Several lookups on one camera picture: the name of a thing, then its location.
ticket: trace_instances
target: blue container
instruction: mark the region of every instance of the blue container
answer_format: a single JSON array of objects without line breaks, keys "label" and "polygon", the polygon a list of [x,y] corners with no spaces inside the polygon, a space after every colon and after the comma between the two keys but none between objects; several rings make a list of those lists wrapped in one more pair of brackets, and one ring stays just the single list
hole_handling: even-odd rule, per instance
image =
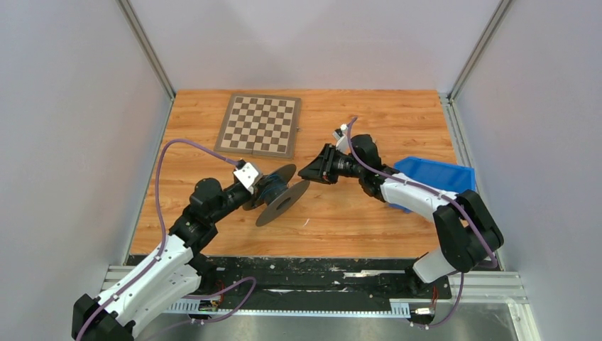
[{"label": "blue container", "polygon": [[[476,189],[474,169],[470,167],[415,158],[414,156],[396,162],[393,167],[413,180],[440,190],[462,193],[465,190]],[[412,212],[403,206],[390,206],[400,208],[406,213]]]}]

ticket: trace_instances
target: chessboard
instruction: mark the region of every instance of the chessboard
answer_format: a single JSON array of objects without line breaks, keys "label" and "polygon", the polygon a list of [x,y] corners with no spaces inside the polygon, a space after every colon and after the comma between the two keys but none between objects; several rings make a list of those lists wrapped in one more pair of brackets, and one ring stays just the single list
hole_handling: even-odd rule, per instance
[{"label": "chessboard", "polygon": [[232,94],[215,151],[292,158],[301,99]]}]

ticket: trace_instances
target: wooden table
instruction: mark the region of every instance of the wooden table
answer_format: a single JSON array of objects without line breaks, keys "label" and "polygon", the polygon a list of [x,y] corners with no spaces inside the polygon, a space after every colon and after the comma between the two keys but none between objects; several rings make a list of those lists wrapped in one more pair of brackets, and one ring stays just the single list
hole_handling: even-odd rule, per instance
[{"label": "wooden table", "polygon": [[[179,91],[163,143],[192,139],[212,148],[234,91]],[[388,90],[248,90],[256,94],[301,97],[301,131],[292,161],[243,156],[264,173],[287,163],[306,166],[333,142],[332,131],[354,115],[354,134],[370,134],[383,162],[390,166],[407,156],[455,163],[449,132],[435,91]],[[167,228],[188,204],[195,183],[216,178],[232,183],[232,167],[202,151],[175,144],[165,157],[160,177],[160,202]],[[300,179],[295,176],[292,183]],[[154,205],[154,174],[141,211],[133,254],[146,254],[160,241]],[[416,257],[438,245],[434,226],[422,217],[387,207],[363,193],[357,180],[340,178],[336,185],[312,183],[284,215],[256,227],[261,210],[242,209],[217,224],[219,233],[203,250],[208,255]]]}]

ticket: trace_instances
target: spool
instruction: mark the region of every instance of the spool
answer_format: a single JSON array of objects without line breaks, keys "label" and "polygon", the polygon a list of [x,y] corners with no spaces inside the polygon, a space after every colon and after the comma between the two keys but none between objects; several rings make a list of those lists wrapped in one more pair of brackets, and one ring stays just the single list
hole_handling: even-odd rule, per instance
[{"label": "spool", "polygon": [[264,201],[266,209],[259,215],[256,226],[263,226],[286,212],[310,186],[307,180],[288,187],[288,181],[295,174],[297,167],[293,164],[283,166],[268,175],[262,186],[259,201]]}]

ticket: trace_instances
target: gray wall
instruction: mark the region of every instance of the gray wall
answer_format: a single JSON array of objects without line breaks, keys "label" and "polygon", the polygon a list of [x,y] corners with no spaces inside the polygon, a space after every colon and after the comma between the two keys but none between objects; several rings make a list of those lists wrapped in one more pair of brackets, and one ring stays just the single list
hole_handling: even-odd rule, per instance
[{"label": "gray wall", "polygon": [[2,1],[0,46],[0,339],[67,340],[126,253],[170,102],[115,1]]},{"label": "gray wall", "polygon": [[498,0],[132,0],[173,86],[451,89]]},{"label": "gray wall", "polygon": [[457,101],[543,340],[599,340],[602,2],[517,0]]}]

